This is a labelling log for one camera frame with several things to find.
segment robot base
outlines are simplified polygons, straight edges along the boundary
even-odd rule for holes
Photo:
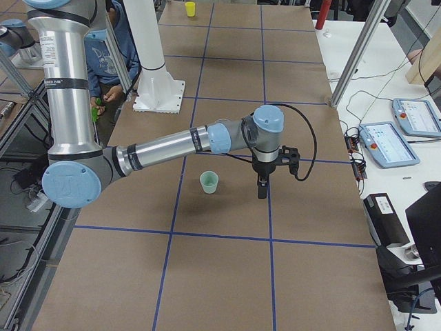
[[[179,113],[185,82],[175,81],[165,66],[159,70],[143,69],[133,109],[138,112]]]

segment white desk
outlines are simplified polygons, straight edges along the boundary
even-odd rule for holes
[[[362,27],[363,23],[359,22],[327,21],[323,30],[316,31],[330,80],[340,77]],[[388,73],[398,68],[405,59],[406,54],[402,51],[389,27],[385,23],[381,23],[367,51],[363,55],[358,65],[358,71],[353,78],[370,77]],[[405,74],[410,66],[411,65],[407,63],[401,69],[397,70],[379,97],[388,99],[398,97],[419,98],[428,94],[423,86],[410,85],[407,83]],[[345,121],[349,127],[358,126],[359,120],[346,111],[349,99],[359,90],[365,90],[373,95],[377,95],[392,75],[393,73],[385,77],[351,81],[337,108],[340,119]],[[336,82],[331,82],[331,89],[334,90],[336,85]],[[423,99],[430,100],[433,107],[437,110],[438,116],[441,118],[441,114],[431,97],[425,97]],[[373,101],[373,97],[361,92],[351,100],[348,108],[360,117],[363,123],[394,121],[391,102],[387,100],[376,100],[365,115],[366,110]],[[424,140],[415,139],[415,137],[407,138],[408,140]],[[441,142],[413,144],[412,148],[421,159],[421,163],[415,166],[392,169],[382,169],[378,167],[370,155],[365,152],[368,179],[365,180],[365,188],[361,195],[363,199],[372,193],[386,192],[411,241],[413,239],[406,220],[405,209],[426,192],[423,187],[425,181],[441,181],[441,174],[437,171],[441,164],[441,153],[439,153]],[[412,263],[412,261],[405,259],[403,250],[404,248],[398,248],[393,252],[406,263]],[[438,309],[437,314],[420,314],[418,316],[421,320],[412,319],[411,324],[415,325],[415,330],[433,331],[435,328],[440,327],[441,306],[438,301],[436,301],[436,304]],[[404,326],[397,325],[397,330],[403,331]]]

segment red object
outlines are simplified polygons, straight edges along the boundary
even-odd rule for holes
[[[323,0],[322,6],[320,7],[320,14],[318,14],[318,19],[316,23],[316,29],[322,30],[323,24],[325,24],[326,18],[328,17],[329,8],[331,7],[332,0]]]

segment green object in hand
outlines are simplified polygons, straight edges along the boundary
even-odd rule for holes
[[[101,99],[100,98],[96,98],[96,104],[98,106],[101,106]],[[96,121],[98,120],[98,108],[97,107],[92,107],[91,109],[92,112],[92,122],[96,123]]]

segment table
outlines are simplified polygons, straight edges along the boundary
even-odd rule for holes
[[[186,80],[180,114],[127,103],[110,144],[284,101],[317,132],[310,178],[279,169],[258,200],[248,164],[203,153],[113,183],[81,211],[33,330],[394,330],[308,9],[198,3],[196,13],[169,2],[160,21],[167,69]],[[285,118],[303,176],[311,137]],[[220,177],[213,195],[198,183],[208,169]]]
[[[323,30],[316,31],[329,79],[335,79],[341,75],[353,45],[360,34],[362,25],[363,23],[359,22],[327,21]],[[326,31],[331,35],[330,37],[324,35]],[[405,53],[402,51],[389,27],[387,24],[381,23],[367,51],[362,57],[354,78],[388,73],[398,68],[404,63],[403,61],[405,59]],[[390,82],[380,93],[380,97],[389,99],[412,99],[426,96],[428,93],[424,87],[407,83],[405,74],[410,67],[410,63],[406,63],[401,69],[397,70],[394,75],[391,73],[385,77],[351,81],[342,101],[338,105],[337,110],[339,117],[349,126],[358,126],[359,120],[346,111],[350,98],[359,90],[366,90],[376,96],[390,78]],[[336,84],[335,81],[332,81],[331,89],[334,89]],[[425,97],[424,99],[431,102],[440,117],[439,110],[431,97]],[[391,102],[387,100],[376,100],[370,107],[373,100],[373,97],[365,93],[358,93],[351,100],[348,108],[362,118],[363,123],[394,121]],[[415,137],[408,137],[408,140],[415,140],[414,138]],[[403,168],[381,169],[376,165],[370,155],[365,153],[368,179],[365,180],[364,190],[361,194],[361,198],[363,199],[369,194],[386,192],[411,241],[413,241],[413,239],[407,223],[405,210],[426,192],[423,187],[425,181],[441,180],[441,174],[437,171],[441,162],[441,156],[438,152],[441,148],[441,142],[413,144],[412,148],[421,159],[421,163]],[[403,248],[393,248],[391,251],[405,263],[421,264],[421,260],[411,261],[404,256],[404,248],[409,245]],[[440,304],[437,300],[435,301],[437,309],[440,311]],[[434,330],[435,325],[441,325],[441,313],[435,315],[420,314],[419,317],[421,320],[412,320],[412,325],[415,325],[418,330]]]

